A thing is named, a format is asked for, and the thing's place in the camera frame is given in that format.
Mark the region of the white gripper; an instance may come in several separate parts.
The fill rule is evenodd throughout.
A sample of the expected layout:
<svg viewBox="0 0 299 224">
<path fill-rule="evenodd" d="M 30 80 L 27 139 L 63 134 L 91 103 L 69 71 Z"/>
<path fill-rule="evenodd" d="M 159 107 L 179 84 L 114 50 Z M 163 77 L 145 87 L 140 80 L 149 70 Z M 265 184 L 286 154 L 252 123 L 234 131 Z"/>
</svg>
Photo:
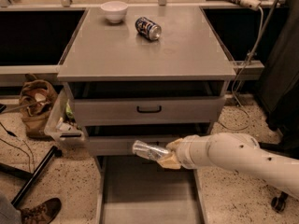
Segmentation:
<svg viewBox="0 0 299 224">
<path fill-rule="evenodd" d="M 209 165 L 209 158 L 206 153 L 208 136 L 190 135 L 179 138 L 166 145 L 166 148 L 174 153 L 162 157 L 157 162 L 165 169 L 178 170 L 181 165 L 186 169 L 198 169 Z"/>
</svg>

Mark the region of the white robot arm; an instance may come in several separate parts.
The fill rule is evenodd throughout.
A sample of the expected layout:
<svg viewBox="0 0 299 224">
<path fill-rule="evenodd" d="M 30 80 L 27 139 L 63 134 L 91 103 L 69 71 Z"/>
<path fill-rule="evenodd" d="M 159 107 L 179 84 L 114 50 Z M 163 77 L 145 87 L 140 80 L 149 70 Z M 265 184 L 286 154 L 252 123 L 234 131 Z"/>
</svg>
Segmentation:
<svg viewBox="0 0 299 224">
<path fill-rule="evenodd" d="M 163 168 L 199 169 L 217 166 L 260 178 L 299 199 L 299 160 L 261 149 L 251 135 L 190 135 L 169 143 L 166 148 L 170 153 L 157 160 Z"/>
</svg>

